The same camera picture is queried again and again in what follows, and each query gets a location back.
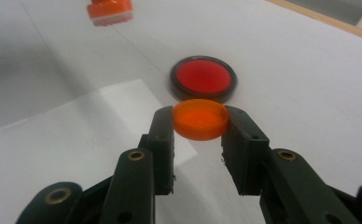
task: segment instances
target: white surface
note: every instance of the white surface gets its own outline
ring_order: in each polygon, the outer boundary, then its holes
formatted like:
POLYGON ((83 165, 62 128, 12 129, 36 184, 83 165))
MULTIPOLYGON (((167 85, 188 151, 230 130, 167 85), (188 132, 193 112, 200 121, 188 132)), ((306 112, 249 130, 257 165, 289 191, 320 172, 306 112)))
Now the white surface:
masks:
MULTIPOLYGON (((120 154, 148 133, 158 108, 144 82, 135 80, 1 128, 0 223, 16 220, 19 208, 51 183, 70 181, 87 189, 111 176, 120 154)), ((186 139, 174 138, 178 167, 197 154, 186 139)))
MULTIPOLYGON (((0 128, 137 78, 174 105, 171 67, 209 55, 232 66, 239 84, 227 104, 247 111, 271 147, 297 151, 335 188, 362 185, 362 38, 261 0, 135 0, 133 20, 105 28, 91 25, 86 4, 0 0, 0 128)), ((219 140, 192 145, 199 156, 175 170, 174 195, 157 197, 157 223, 264 223, 258 198, 237 195, 219 140)), ((17 186, 1 184, 0 195, 17 186)))

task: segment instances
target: lid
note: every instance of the lid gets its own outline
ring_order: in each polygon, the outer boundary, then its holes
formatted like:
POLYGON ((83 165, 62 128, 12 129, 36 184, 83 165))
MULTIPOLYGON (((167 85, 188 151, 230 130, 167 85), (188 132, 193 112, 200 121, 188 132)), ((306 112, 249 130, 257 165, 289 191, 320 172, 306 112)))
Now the lid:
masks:
POLYGON ((173 109, 174 129, 191 140, 211 140, 221 136, 228 127, 228 109, 220 103, 194 99, 173 109))
POLYGON ((224 102, 233 92, 237 79, 231 67, 219 59, 192 56, 173 67, 171 81, 175 95, 181 100, 224 102))

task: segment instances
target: orange cap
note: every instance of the orange cap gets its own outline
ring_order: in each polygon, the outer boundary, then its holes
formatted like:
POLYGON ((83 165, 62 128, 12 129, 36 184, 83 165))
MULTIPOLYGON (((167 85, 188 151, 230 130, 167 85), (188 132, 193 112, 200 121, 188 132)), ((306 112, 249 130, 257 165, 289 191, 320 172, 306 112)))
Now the orange cap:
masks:
POLYGON ((173 109, 174 129, 191 140, 211 140, 221 136, 228 127, 228 109, 214 101, 187 100, 173 109))
POLYGON ((88 5, 90 17, 101 18, 132 11, 131 0, 92 0, 88 5))

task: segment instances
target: blurry orange object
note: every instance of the blurry orange object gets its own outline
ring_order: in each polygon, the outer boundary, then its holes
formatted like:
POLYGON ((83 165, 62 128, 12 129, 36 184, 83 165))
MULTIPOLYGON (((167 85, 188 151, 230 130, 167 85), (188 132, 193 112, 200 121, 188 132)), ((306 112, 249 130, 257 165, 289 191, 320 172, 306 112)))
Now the blurry orange object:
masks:
POLYGON ((191 140, 205 141, 221 136, 228 127, 228 109, 220 103, 194 99, 173 109, 174 129, 191 140))
POLYGON ((88 13, 95 26, 106 26, 132 19, 131 0, 91 0, 88 13))

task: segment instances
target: wooden edge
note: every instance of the wooden edge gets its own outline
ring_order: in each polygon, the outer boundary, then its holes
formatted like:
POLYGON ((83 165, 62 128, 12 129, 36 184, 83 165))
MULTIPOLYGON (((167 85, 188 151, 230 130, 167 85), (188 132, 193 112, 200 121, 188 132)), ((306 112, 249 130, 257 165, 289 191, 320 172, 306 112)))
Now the wooden edge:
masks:
POLYGON ((343 31, 346 31, 350 34, 353 35, 358 35, 360 37, 362 37, 362 29, 356 26, 353 26, 349 23, 343 22, 343 21, 338 21, 335 20, 329 16, 325 16, 321 13, 318 13, 316 11, 312 11, 306 7, 300 7, 298 5, 292 4, 290 2, 287 2, 286 0, 267 0, 268 2, 274 3, 277 6, 280 7, 285 7, 288 8, 290 10, 293 10, 295 12, 298 12, 302 15, 305 15, 307 17, 310 17, 312 19, 315 19, 317 21, 321 21, 323 23, 326 23, 328 25, 337 27, 343 31))

